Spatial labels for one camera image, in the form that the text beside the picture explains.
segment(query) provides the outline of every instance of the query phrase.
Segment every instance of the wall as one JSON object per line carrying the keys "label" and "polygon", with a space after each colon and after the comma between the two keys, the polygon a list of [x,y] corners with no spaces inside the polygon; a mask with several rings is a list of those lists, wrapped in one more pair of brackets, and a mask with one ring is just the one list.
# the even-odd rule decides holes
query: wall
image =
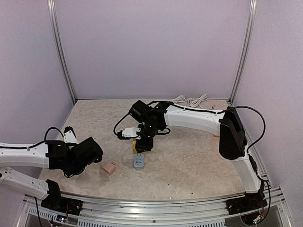
{"label": "wall", "polygon": [[228,98],[249,0],[56,1],[79,99]]}
{"label": "wall", "polygon": [[[303,2],[259,0],[235,105],[261,111],[265,137],[256,145],[273,186],[281,186],[295,226],[303,226]],[[253,139],[261,120],[240,112]]]}
{"label": "wall", "polygon": [[[36,143],[72,108],[45,0],[0,1],[0,141]],[[18,168],[32,176],[36,168]],[[12,227],[23,194],[0,185],[0,227]]]}

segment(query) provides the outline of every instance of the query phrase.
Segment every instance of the pink charger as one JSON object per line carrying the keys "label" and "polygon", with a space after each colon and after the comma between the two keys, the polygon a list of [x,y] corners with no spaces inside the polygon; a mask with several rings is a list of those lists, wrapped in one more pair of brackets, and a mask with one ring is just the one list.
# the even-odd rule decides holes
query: pink charger
{"label": "pink charger", "polygon": [[115,162],[109,163],[107,162],[104,166],[102,166],[105,172],[111,175],[116,170]]}

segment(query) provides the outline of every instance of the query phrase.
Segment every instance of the metal corner bracket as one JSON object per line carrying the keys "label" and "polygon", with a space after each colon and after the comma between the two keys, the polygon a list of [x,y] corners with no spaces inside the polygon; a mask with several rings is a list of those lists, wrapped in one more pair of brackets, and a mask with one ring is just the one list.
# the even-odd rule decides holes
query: metal corner bracket
{"label": "metal corner bracket", "polygon": [[254,25],[254,21],[255,21],[255,16],[256,16],[256,8],[257,8],[257,0],[250,0],[250,11],[249,11],[249,17],[248,17],[248,21],[247,21],[244,44],[243,44],[243,48],[242,48],[242,52],[241,52],[240,63],[237,68],[236,79],[235,79],[235,82],[232,87],[231,96],[229,98],[230,103],[233,103],[235,100],[235,97],[236,97],[238,89],[239,89],[241,77],[243,75],[245,61],[246,61],[248,50],[250,47],[250,39],[251,39],[252,29],[253,29],[253,25]]}
{"label": "metal corner bracket", "polygon": [[51,19],[51,24],[52,24],[52,29],[53,29],[53,36],[54,36],[55,45],[57,48],[57,53],[58,53],[59,61],[61,64],[62,72],[64,75],[64,79],[65,79],[72,103],[75,105],[77,102],[77,96],[76,96],[74,87],[71,82],[71,77],[68,72],[65,56],[63,53],[62,43],[61,43],[61,39],[60,39],[59,26],[58,26],[58,21],[57,21],[57,15],[56,15],[55,2],[54,2],[54,0],[47,0],[47,3],[48,3],[49,16]]}

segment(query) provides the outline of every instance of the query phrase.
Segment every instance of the coiled white cable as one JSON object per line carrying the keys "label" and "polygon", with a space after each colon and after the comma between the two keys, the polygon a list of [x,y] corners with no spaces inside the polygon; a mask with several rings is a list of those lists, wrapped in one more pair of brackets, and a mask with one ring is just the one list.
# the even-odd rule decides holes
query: coiled white cable
{"label": "coiled white cable", "polygon": [[205,102],[206,100],[208,100],[207,94],[201,95],[199,98],[186,98],[185,95],[179,95],[178,97],[171,99],[169,101],[173,102],[173,103],[187,102],[190,107],[199,106],[201,109],[203,109],[203,107],[201,106],[201,103]]}

